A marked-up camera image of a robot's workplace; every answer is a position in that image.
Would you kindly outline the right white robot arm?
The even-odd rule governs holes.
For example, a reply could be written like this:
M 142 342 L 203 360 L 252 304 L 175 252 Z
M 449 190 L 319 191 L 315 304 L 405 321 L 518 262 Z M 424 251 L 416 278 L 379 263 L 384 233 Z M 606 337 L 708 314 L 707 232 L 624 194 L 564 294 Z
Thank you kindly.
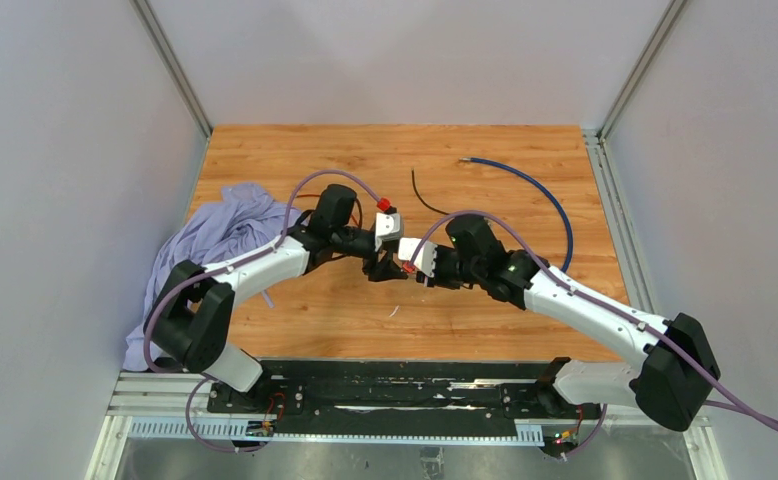
M 559 360 L 536 390 L 539 408 L 559 417 L 578 404 L 640 409 L 685 431 L 705 405 L 720 369 L 702 324 L 617 302 L 526 250 L 507 250 L 480 212 L 449 216 L 450 245 L 403 238 L 398 257 L 428 287 L 480 287 L 490 298 L 560 321 L 614 351 L 618 363 Z

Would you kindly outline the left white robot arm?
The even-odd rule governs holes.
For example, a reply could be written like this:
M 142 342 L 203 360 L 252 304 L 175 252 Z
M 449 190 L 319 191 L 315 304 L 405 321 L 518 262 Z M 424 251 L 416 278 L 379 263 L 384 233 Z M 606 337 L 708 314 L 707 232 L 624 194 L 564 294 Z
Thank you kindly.
M 261 379 L 259 360 L 229 343 L 233 311 L 274 285 L 304 276 L 336 258 L 357 258 L 375 282 L 403 279 L 393 255 L 403 235 L 403 219 L 381 198 L 371 225 L 351 217 L 360 203 L 356 193 L 332 184 L 314 208 L 285 221 L 268 244 L 224 262 L 177 264 L 145 323 L 147 346 L 157 346 L 178 366 L 233 389 L 233 400 L 248 413 L 263 411 L 271 386 Z

